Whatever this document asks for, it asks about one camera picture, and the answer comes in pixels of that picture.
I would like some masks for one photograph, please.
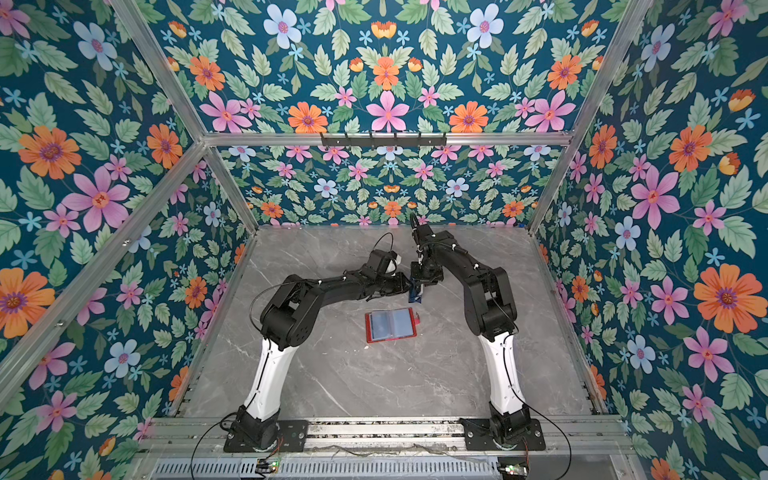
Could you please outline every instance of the enclosure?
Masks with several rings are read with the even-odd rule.
[[[0,1],[0,478],[763,480],[766,12]],[[545,446],[488,440],[446,267],[320,309],[276,448],[225,452],[268,289],[375,248],[413,281],[416,225],[508,274],[503,388]],[[416,336],[366,341],[407,307]]]

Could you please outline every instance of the black mounting plate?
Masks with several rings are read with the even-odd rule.
[[[464,426],[464,441],[469,451],[527,449],[530,452],[539,452],[547,448],[544,433],[541,431],[541,423],[537,419],[531,420],[531,427],[528,432],[521,435],[520,442],[510,448],[503,448],[494,442],[489,419],[460,419],[459,421]]]
[[[306,420],[278,420],[277,422],[277,441],[280,442],[281,452],[303,452],[306,442],[306,430],[309,428],[309,422]],[[252,445],[247,445],[237,437],[224,443],[224,451],[229,453],[254,453],[258,450]]]

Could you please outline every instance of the wall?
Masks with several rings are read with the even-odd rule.
[[[0,289],[23,279],[30,302],[15,312],[2,300],[0,359],[189,143],[109,7],[92,5],[16,2],[16,20],[0,23]],[[91,208],[96,187],[111,196],[103,210]]]
[[[656,480],[768,475],[766,7],[654,7],[538,231]]]

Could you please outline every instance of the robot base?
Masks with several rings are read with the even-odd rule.
[[[309,423],[306,420],[278,421],[278,413],[267,420],[259,420],[250,416],[245,406],[240,406],[227,434],[224,451],[272,452],[279,445],[281,452],[303,452]]]

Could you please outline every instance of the aluminum frame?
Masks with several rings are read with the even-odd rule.
[[[576,116],[574,129],[571,131],[573,134],[573,141],[560,155],[557,164],[554,166],[554,170],[549,176],[547,186],[544,187],[544,190],[541,192],[541,196],[538,199],[536,214],[528,224],[528,231],[531,232],[531,234],[538,229],[538,226],[544,219],[544,215],[554,202],[558,189],[568,172],[568,165],[571,164],[571,161],[576,157],[579,148],[581,148],[581,145],[584,143],[584,136],[586,136],[587,130],[589,130],[592,120],[603,102],[603,98],[608,93],[608,88],[611,87],[611,82],[613,82],[621,62],[624,61],[624,57],[627,55],[627,51],[637,34],[637,30],[643,24],[645,14],[653,3],[654,0],[630,0],[627,9],[624,11],[624,16],[616,27],[616,32],[611,39],[611,43],[608,45],[608,50],[605,52],[600,71],[595,77],[594,83],[587,94],[587,98],[584,100],[584,103],[581,104],[581,108]]]
[[[0,412],[31,375],[40,359],[48,353],[78,312],[88,304],[94,290],[114,270],[133,240],[155,218],[171,194],[194,170],[205,147],[196,142],[144,198],[126,221],[115,231],[95,257],[71,281],[64,292],[48,307],[38,322],[13,347],[0,363]]]

